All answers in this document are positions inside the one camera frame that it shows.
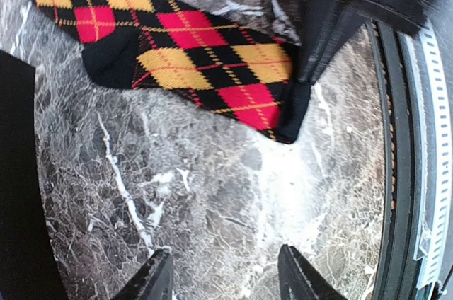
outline black object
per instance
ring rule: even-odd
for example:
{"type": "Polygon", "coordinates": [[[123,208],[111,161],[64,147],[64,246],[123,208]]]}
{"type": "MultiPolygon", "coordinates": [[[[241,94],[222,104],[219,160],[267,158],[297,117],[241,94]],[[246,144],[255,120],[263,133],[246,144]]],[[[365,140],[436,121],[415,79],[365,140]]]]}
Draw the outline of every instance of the black object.
{"type": "Polygon", "coordinates": [[[415,35],[434,0],[302,0],[304,29],[297,78],[316,83],[335,53],[368,19],[415,35]]]}
{"type": "Polygon", "coordinates": [[[112,300],[171,300],[173,258],[169,250],[157,250],[112,300]]]}
{"type": "Polygon", "coordinates": [[[281,300],[346,300],[292,246],[280,249],[278,277],[281,300]]]}
{"type": "Polygon", "coordinates": [[[0,293],[67,299],[42,210],[33,122],[35,68],[0,52],[0,293]]]}

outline marble countertop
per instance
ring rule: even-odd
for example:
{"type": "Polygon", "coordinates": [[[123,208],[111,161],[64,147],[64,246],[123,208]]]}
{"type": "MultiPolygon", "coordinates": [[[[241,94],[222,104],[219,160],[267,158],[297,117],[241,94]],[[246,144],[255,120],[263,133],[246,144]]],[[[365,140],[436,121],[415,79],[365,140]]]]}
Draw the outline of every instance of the marble countertop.
{"type": "MultiPolygon", "coordinates": [[[[183,1],[297,41],[297,0],[183,1]]],[[[288,146],[170,93],[94,86],[80,44],[28,0],[0,2],[0,48],[37,67],[42,203],[70,299],[109,299],[158,246],[172,247],[181,299],[277,299],[283,243],[366,299],[384,196],[366,30],[314,86],[288,146]]]]}

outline argyle sock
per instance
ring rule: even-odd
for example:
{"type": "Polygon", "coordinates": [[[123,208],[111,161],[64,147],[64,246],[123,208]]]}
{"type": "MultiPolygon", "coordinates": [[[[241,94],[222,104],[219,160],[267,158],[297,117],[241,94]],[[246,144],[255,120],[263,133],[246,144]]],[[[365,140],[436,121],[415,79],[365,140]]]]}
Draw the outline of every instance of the argyle sock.
{"type": "Polygon", "coordinates": [[[297,138],[311,91],[291,80],[298,47],[178,0],[33,2],[86,45],[96,84],[163,88],[276,141],[297,138]]]}

